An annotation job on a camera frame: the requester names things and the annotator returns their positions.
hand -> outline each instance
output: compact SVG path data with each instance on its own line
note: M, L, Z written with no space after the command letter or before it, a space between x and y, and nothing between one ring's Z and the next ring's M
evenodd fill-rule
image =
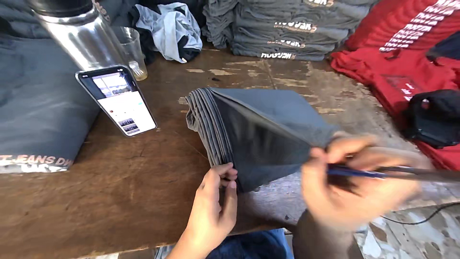
M214 166L204 176L196 190L187 227L168 259L205 258L233 229L237 171L232 166L233 163ZM223 208L219 205L221 186L226 186Z
M419 190L413 180L350 177L352 192L328 185L327 163L345 162L350 168L371 171L380 166L405 165L430 168L425 157L402 150L372 147L375 136L342 137L331 142L327 153L312 148L310 160L302 166L302 194L313 217L341 230L356 230L388 210L396 209Z

phone screen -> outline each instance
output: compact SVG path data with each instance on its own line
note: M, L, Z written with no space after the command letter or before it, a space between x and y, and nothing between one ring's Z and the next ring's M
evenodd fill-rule
M137 84L126 67L79 72L77 79L126 135L133 136L156 128Z

black bottle cap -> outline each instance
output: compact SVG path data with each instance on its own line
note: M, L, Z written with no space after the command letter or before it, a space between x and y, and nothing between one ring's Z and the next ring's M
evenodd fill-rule
M91 0L27 0L36 13L52 17L73 17L92 9Z

crumpled cloth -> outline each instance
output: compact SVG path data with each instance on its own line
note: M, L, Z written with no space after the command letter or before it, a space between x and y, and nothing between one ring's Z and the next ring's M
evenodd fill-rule
M200 27L186 4L158 5L161 13L139 4L135 7L139 11L136 27L152 33L155 47L165 59L187 63L201 52Z

black bag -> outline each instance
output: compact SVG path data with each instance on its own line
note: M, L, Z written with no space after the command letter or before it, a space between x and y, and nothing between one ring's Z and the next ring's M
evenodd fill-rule
M460 142L460 91L437 90L416 94L403 112L408 128L402 134L434 148Z

